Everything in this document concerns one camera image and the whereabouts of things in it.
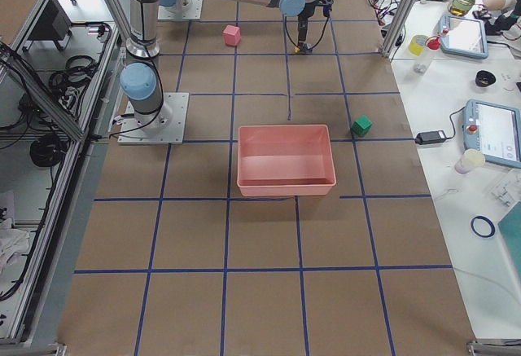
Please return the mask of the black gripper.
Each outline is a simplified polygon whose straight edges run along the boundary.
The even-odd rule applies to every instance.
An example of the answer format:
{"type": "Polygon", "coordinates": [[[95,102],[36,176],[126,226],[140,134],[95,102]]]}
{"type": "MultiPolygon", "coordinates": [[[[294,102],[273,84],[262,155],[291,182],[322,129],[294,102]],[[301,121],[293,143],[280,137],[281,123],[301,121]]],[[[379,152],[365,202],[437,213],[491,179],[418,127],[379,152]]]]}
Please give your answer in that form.
{"type": "Polygon", "coordinates": [[[324,17],[331,16],[334,0],[305,0],[304,9],[297,16],[298,18],[298,38],[297,46],[299,49],[307,48],[308,19],[314,16],[317,7],[322,9],[324,17]]]}

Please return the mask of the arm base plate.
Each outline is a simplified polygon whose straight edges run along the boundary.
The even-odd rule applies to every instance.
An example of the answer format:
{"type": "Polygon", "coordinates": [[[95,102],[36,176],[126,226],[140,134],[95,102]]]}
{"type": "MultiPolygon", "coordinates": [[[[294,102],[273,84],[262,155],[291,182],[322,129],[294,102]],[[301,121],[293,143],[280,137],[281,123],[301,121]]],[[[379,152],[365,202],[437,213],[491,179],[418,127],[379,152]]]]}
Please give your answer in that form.
{"type": "Polygon", "coordinates": [[[167,92],[159,116],[144,116],[136,114],[128,101],[125,112],[133,116],[123,120],[123,133],[118,135],[117,142],[120,145],[182,144],[188,104],[188,93],[167,92]]]}
{"type": "Polygon", "coordinates": [[[159,0],[158,21],[199,20],[204,0],[159,0]]]}

